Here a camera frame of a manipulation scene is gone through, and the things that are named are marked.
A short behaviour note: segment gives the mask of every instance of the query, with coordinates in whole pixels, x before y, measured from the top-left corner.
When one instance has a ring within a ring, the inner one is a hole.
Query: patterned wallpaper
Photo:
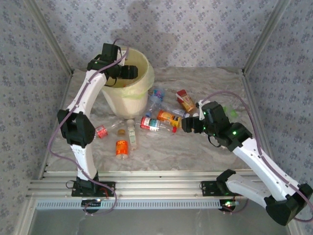
[[[116,37],[155,67],[242,68],[276,0],[36,0],[73,68]]]
[[[0,1],[0,234],[38,176],[68,74],[22,0]]]
[[[292,1],[248,77],[277,162],[313,187],[312,25],[312,0]]]

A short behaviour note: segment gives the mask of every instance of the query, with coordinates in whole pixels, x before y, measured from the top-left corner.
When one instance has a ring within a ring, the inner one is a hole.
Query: plastic bucket
[[[102,92],[115,115],[131,119],[145,111],[148,90],[154,83],[155,73],[146,56],[133,48],[129,48],[125,65],[137,66],[138,77],[131,80],[118,79],[114,86],[104,86]],[[110,77],[107,84],[112,85],[114,82],[115,79]]]

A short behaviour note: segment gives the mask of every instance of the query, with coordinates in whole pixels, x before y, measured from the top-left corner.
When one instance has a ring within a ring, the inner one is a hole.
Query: enclosure
[[[46,150],[56,114],[76,96],[87,63],[103,43],[123,38],[148,58],[155,85],[166,90],[165,102],[177,105],[175,92],[181,89],[194,101],[219,90],[240,95],[249,104],[262,148],[288,175],[312,185],[312,2],[2,0],[0,5],[0,234],[86,234],[90,226],[99,231],[109,226],[110,234],[313,233],[311,224],[275,224],[257,204],[233,215],[216,210],[213,201],[205,205],[199,189],[203,179],[234,169],[260,180],[241,159],[201,134],[137,130],[139,149],[125,161],[115,158],[116,135],[96,139],[92,150],[100,178],[115,180],[121,203],[130,203],[120,204],[105,223],[99,223],[101,217],[85,218],[75,206],[81,198],[72,198],[65,187],[75,180],[75,165]],[[253,132],[240,101],[224,94],[214,100],[232,107],[236,121]],[[100,93],[92,124],[110,125],[115,119]],[[74,159],[60,134],[53,151]],[[164,202],[178,204],[157,204]],[[311,214],[305,208],[298,217]],[[42,226],[43,218],[50,223]],[[128,232],[119,229],[118,218]],[[167,223],[169,218],[177,220]]]

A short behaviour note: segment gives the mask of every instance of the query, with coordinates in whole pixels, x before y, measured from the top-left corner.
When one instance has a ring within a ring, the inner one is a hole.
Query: marble surface
[[[222,68],[155,68],[155,85],[165,88],[164,102],[179,107],[175,100],[175,93],[186,89],[194,101],[205,98],[212,92],[229,90],[237,93],[246,101],[244,87],[240,76],[230,69]],[[69,86],[64,108],[74,99],[79,90],[85,73],[76,70]],[[243,105],[236,98],[229,95],[217,95],[214,100],[223,106],[232,106],[240,121],[252,131],[248,115]],[[110,126],[117,120],[102,93],[99,93],[91,110],[90,120],[97,127]],[[109,133],[103,139],[92,142],[92,153],[96,168],[101,171],[136,171],[136,170],[226,170],[247,169],[248,166],[227,149],[215,148],[201,134],[185,133],[178,130],[170,132],[150,132],[137,128],[139,148],[130,151],[129,158],[119,160],[115,157],[115,132]],[[61,132],[57,136],[53,151],[63,156],[74,155],[70,146],[62,138]],[[50,156],[47,160],[47,171],[74,171],[76,167],[65,160]]]

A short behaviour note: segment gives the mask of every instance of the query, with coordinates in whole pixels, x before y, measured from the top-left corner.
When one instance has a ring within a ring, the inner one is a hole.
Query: white marble table
[[[237,93],[246,101],[244,87],[240,76],[230,70],[221,68],[155,68],[155,85],[166,89],[164,101],[179,107],[175,100],[175,92],[186,89],[194,101],[205,98],[212,92],[229,90]],[[71,80],[64,108],[74,99],[85,74],[76,71]],[[239,115],[239,121],[252,131],[248,115],[243,105],[236,98],[218,95],[214,98],[223,106],[232,105]],[[104,96],[100,93],[91,110],[90,120],[95,127],[110,125],[116,116],[110,110]],[[227,149],[215,148],[201,134],[155,133],[137,130],[139,149],[131,151],[129,158],[118,160],[115,157],[116,135],[96,139],[92,142],[93,158],[96,168],[101,171],[136,171],[136,170],[192,170],[214,171],[231,169],[247,169],[248,166]],[[57,136],[53,151],[63,156],[74,155],[61,133]],[[47,171],[75,171],[72,163],[50,156],[47,160]]]

